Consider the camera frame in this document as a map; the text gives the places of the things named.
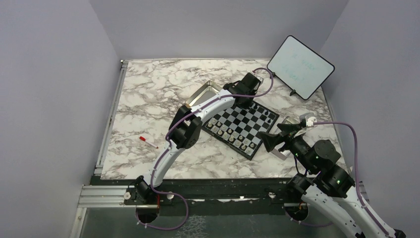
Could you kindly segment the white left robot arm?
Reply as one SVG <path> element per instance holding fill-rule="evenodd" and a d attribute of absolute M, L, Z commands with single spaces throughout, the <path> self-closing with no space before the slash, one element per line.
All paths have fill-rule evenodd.
<path fill-rule="evenodd" d="M 211 98 L 192 107 L 181 106 L 165 135 L 166 145 L 145 175 L 139 176 L 134 187 L 143 203 L 151 203 L 156 197 L 156 187 L 176 158 L 196 144 L 203 124 L 216 114 L 232 106 L 249 106 L 262 81 L 247 73 L 242 80 L 227 83 Z"/>

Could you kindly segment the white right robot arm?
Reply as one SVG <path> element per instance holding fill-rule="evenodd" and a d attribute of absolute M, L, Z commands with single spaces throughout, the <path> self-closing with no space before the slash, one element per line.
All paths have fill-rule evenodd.
<path fill-rule="evenodd" d="M 330 140 L 319 140 L 309 146 L 299 134 L 314 127 L 315 118 L 298 124 L 278 124 L 279 134 L 259 132 L 268 152 L 282 144 L 280 151 L 290 151 L 314 179 L 297 173 L 286 185 L 286 196 L 293 202 L 303 201 L 327 217 L 348 238 L 404 238 L 402 230 L 390 227 L 360 193 L 357 176 L 352 177 L 336 164 L 341 157 Z"/>

